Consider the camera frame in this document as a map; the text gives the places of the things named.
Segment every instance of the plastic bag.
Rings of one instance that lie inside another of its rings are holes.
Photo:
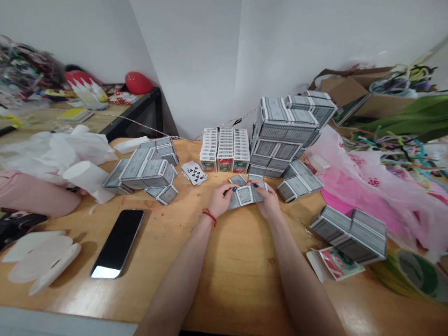
[[[104,134],[41,132],[28,141],[0,147],[0,164],[54,184],[66,184],[62,174],[75,163],[88,160],[95,165],[116,160]]]
[[[416,250],[415,240],[437,262],[448,247],[448,207],[414,184],[388,172],[380,151],[350,152],[330,126],[307,153],[319,153],[331,167],[319,178],[325,190],[354,208],[386,223],[389,236],[401,247]]]

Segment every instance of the tape roll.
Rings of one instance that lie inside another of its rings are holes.
[[[426,258],[412,251],[388,251],[384,261],[370,265],[388,289],[408,298],[448,304],[448,278]]]

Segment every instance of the red balloon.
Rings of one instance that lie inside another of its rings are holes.
[[[149,79],[137,71],[130,71],[126,74],[126,86],[132,94],[144,94],[153,89]]]

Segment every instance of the pink cloth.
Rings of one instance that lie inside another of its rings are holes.
[[[0,206],[60,217],[71,213],[81,197],[17,170],[0,171]]]

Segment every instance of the phone screen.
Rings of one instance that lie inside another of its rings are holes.
[[[135,209],[120,213],[93,265],[92,278],[114,279],[120,274],[144,214]]]

